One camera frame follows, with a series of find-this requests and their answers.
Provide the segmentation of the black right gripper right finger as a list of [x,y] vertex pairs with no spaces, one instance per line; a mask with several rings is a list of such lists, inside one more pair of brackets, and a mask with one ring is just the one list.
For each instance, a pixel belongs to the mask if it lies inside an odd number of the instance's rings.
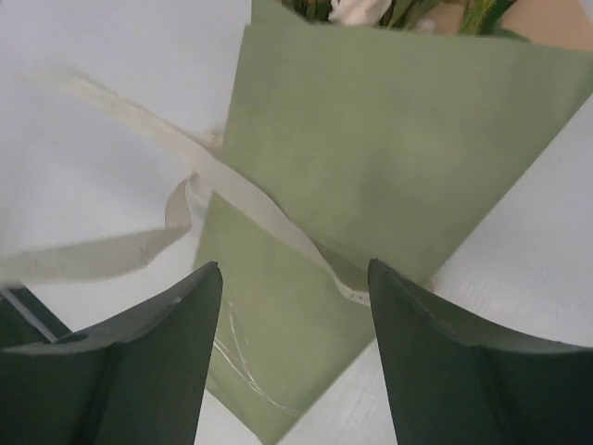
[[368,284],[399,443],[591,442],[591,349],[492,323],[379,260]]

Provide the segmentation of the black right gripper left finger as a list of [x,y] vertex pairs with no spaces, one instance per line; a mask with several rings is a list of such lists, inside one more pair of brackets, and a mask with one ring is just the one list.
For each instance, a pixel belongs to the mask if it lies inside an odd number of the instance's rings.
[[53,343],[1,348],[5,444],[191,444],[223,281],[209,262]]

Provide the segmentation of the cream ribbon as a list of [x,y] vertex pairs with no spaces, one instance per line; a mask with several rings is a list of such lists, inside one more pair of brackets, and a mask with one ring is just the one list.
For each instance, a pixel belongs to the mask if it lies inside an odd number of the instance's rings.
[[346,285],[307,234],[294,225],[271,198],[219,161],[212,150],[220,146],[220,140],[194,138],[104,85],[72,72],[44,72],[32,79],[36,83],[69,91],[135,133],[157,142],[190,166],[192,174],[171,193],[164,227],[5,257],[1,260],[2,284],[16,286],[107,280],[143,269],[191,230],[186,188],[202,184],[269,235],[326,271],[346,299],[369,305],[368,292]]

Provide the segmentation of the green and orange wrapping paper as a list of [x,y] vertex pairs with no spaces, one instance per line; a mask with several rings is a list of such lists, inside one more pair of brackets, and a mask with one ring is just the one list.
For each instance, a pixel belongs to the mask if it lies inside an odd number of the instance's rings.
[[370,310],[339,286],[365,290],[373,258],[430,279],[591,91],[585,51],[313,24],[254,2],[221,159],[330,270],[214,196],[196,254],[224,282],[208,391],[279,442],[373,339]]

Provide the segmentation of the pink rose flower branch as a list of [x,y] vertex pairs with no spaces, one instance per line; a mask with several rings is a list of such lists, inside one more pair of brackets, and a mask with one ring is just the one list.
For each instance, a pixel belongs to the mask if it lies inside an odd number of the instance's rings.
[[512,0],[466,1],[458,34],[510,38],[527,42],[527,38],[502,27],[502,17],[512,4]]

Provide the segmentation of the cream rose flower branch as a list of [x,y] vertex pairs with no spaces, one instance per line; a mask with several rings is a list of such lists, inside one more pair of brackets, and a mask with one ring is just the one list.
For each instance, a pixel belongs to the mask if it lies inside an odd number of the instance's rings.
[[309,22],[411,30],[439,4],[432,0],[285,0]]

